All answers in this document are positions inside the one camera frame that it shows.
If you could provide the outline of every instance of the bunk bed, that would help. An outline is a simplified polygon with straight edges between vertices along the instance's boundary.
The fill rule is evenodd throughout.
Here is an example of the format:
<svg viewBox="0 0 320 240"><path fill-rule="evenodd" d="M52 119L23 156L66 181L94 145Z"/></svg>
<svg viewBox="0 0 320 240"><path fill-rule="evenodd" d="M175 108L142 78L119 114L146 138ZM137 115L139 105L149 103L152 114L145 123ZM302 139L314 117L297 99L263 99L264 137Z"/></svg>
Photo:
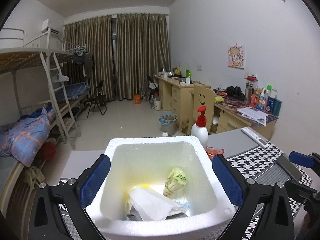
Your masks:
<svg viewBox="0 0 320 240"><path fill-rule="evenodd" d="M56 82L58 85L54 86L52 81L52 76L54 74L62 75L61 66L63 63L72 61L72 56L75 52L81 53L85 52L85 47L80 47L71 43L63 43L62 41L62 50L50 49L50 37L51 37L51 28L48 28L47 32L41 34L37 38L31 40L30 42L24 44L24 31L20 29L7 28L9 30L22 31L23 38L13 38L16 40L22 40L22 47L19 48L5 48L0 49L0 75L4 73L11 72L13 77L13 87L15 99L18 107L20 116L24 114L30 114L37 108L42 107L52 107L54 111L54 118L51 120L50 128L57 126L59 129L60 136L56 139L57 142L59 139L62 139L64 143L69 142L71 147L75 149L75 144L71 140L69 131L72 127L75 128L76 134L81 136L80 130L76 124L75 117L72 113L72 108L77 106L80 101L86 98L89 94L89 89L84 90L83 93L78 95L78 97L72 98L69 100L68 93L64 82ZM37 39L40 39L42 36L47 35L46 48L30 48L27 47L29 44L33 43ZM16 72L21 69L26 69L30 67L42 66L45 70L50 99L47 101L42 101L36 105L30 105L21 107ZM56 94L61 92L64 95L63 100L57 101ZM72 119L72 123L66 126L64 123L63 117L69 113ZM34 159L31 166L35 166L42 169L45 161ZM36 180L32 181L33 185L26 184L24 180L24 172L27 167L15 159L13 156L1 157L0 158L0 211L4 217L9 214L7 219L10 220L10 217L14 220L15 216L21 216L22 219L15 222L16 230L19 232L18 235L20 239L24 239L26 232L28 231L28 221L30 216L30 205L33 202L33 196L35 193L33 185L36 183ZM9 203L16 203L16 205L9 206Z"/></svg>

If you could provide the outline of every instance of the air conditioner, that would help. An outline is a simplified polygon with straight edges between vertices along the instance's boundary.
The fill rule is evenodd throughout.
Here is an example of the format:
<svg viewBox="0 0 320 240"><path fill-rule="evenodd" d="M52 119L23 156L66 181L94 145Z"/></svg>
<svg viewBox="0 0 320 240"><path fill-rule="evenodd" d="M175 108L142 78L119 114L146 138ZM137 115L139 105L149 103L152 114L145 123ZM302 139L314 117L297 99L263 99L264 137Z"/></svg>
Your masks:
<svg viewBox="0 0 320 240"><path fill-rule="evenodd" d="M49 19L43 21L41 32L45 33L49 29L49 27L51 27L51 32L52 33L55 33L55 34L59 34L60 33L60 31L58 31L58 28L56 26L52 25L52 23L51 23L51 21Z"/></svg>

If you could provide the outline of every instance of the houndstooth tablecloth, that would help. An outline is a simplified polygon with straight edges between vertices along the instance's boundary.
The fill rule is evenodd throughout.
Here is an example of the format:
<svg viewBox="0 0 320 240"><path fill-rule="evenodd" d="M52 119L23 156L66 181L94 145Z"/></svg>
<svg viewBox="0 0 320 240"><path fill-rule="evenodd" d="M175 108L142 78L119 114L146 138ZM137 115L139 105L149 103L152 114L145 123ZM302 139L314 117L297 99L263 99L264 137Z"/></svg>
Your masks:
<svg viewBox="0 0 320 240"><path fill-rule="evenodd" d="M281 155L285 155L285 153L277 146L270 143L270 146L266 149L259 146L246 153L228 158L228 161L230 161L231 166L237 168L246 179L253 178L260 184L274 185L277 181L286 182L290 178L275 163L277 158L279 158ZM312 179L299 166L297 166L297 169L302 174L299 183L309 187ZM301 204L291 198L289 199L289 202L292 210L292 216L295 217L301 207ZM261 210L262 207L263 204L258 204L256 211ZM254 216L254 218L251 220L242 237L243 240L250 239L254 229L257 226L259 218L260 215ZM219 230L215 231L210 236L202 238L201 240L217 239L227 225L228 223L225 223Z"/></svg>

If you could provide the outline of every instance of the anime girl poster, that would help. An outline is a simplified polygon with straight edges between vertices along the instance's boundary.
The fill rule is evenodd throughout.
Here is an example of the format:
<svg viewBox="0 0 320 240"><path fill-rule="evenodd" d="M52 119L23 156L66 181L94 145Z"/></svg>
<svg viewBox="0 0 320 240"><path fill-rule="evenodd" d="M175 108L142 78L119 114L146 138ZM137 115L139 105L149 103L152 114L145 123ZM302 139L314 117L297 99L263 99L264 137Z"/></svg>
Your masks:
<svg viewBox="0 0 320 240"><path fill-rule="evenodd" d="M229 47L228 67L244 68L244 46Z"/></svg>

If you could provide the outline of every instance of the table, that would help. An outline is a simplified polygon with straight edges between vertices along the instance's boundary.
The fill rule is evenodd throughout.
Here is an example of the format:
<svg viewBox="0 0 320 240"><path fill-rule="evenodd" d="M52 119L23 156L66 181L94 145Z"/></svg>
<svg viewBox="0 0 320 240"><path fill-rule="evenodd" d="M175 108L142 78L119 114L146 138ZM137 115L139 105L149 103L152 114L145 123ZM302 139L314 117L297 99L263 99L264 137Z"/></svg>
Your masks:
<svg viewBox="0 0 320 240"><path fill-rule="evenodd" d="M191 109L193 111L193 105L194 105L194 91L191 90ZM276 121L278 119L277 116L274 115L268 115L266 117L267 125L264 126L262 124L259 124L256 121L249 120L247 118L243 118L241 113L239 113L237 110L240 108L247 107L247 105L240 100L237 100L235 98L224 98L224 102L216 102L214 103L214 114L219 116L219 122L216 130L214 132L216 133L222 133L230 130L236 130L242 127L251 127L253 130L258 132L259 134L263 135L268 140L271 139L273 135L273 128L276 124ZM188 122L188 130L187 134L190 135L191 133L191 127L195 123L192 117L192 112L189 113L189 122Z"/></svg>
<svg viewBox="0 0 320 240"><path fill-rule="evenodd" d="M239 160L247 160L254 159L255 156L259 153L261 150L260 147L258 147L258 144L256 144L253 140L251 140L248 136L246 136L243 132L241 132L240 129L232 130L224 133L219 134L213 134L209 135L208 138L208 146L216 147L216 148L222 148L224 149L224 156L228 160L231 161L231 165L236 166L235 163L237 163ZM280 149L278 149L276 146L272 145L272 151L269 153L269 156L266 155L266 164L270 167L270 169L265 168L261 171L255 170L253 172L253 176L257 182L261 181L261 174L267 171L271 171L271 169L274 167L274 160L277 158L278 155L283 154ZM95 160L100 156L100 154L103 154L104 151L86 151L86 152L71 152L70 158L64 168L64 171L61 175L61 181L66 182L69 178L78 178L79 175L83 172L84 169L89 168ZM282 179L283 174L273 172L274 179L278 180ZM306 175L305 172L303 172L303 177L305 179L305 182L311 183L311 179ZM295 230L297 231L301 227L301 221L304 217L305 211L301 209L301 205L295 203L293 200L290 200L290 204L292 206L292 209L294 209L295 217L294 217L294 225ZM66 223L69 226L72 227L72 222L70 220L70 217L63 216L64 219L68 220ZM255 217L252 220L252 223L250 223L249 227L247 228L247 231L245 233L245 236L243 239L249 239L251 236L251 233L254 230L255 225L257 224L258 217ZM75 229L72 230L72 235L75 240L78 240L79 238L76 236L77 233L74 232ZM202 240L212 240L216 238L217 234L220 234L223 231L223 228L221 228L220 231L215 232L215 234L203 238Z"/></svg>
<svg viewBox="0 0 320 240"><path fill-rule="evenodd" d="M161 108L163 111L171 111L177 115L176 125L182 127L182 123L188 121L191 108L190 91L194 89L194 84L181 86L179 81L174 78L162 78L158 75L153 76L155 83L158 83ZM210 88L209 85L197 83L197 85Z"/></svg>

